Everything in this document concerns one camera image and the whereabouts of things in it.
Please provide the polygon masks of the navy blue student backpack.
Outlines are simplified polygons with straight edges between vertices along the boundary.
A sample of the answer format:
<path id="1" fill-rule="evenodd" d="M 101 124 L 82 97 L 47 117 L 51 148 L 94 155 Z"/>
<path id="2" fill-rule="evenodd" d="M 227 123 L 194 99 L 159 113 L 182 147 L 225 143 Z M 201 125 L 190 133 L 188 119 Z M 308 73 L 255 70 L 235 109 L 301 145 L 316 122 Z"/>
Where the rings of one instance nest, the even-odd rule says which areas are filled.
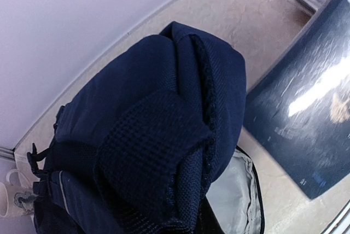
<path id="1" fill-rule="evenodd" d="M 234 233 L 263 233 L 252 159 L 237 146 L 243 56 L 172 22 L 100 70 L 27 153 L 37 233 L 222 233 L 206 197 L 228 166 Z"/>

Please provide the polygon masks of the dark blue book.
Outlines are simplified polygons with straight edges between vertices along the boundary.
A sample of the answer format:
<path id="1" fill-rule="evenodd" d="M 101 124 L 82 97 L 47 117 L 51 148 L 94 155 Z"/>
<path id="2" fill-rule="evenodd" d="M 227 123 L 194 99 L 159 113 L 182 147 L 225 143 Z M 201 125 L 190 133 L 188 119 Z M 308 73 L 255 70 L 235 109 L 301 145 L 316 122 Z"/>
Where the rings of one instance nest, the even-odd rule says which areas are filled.
<path id="1" fill-rule="evenodd" d="M 349 0 L 330 0 L 251 89 L 244 127 L 310 199 L 349 173 Z"/>

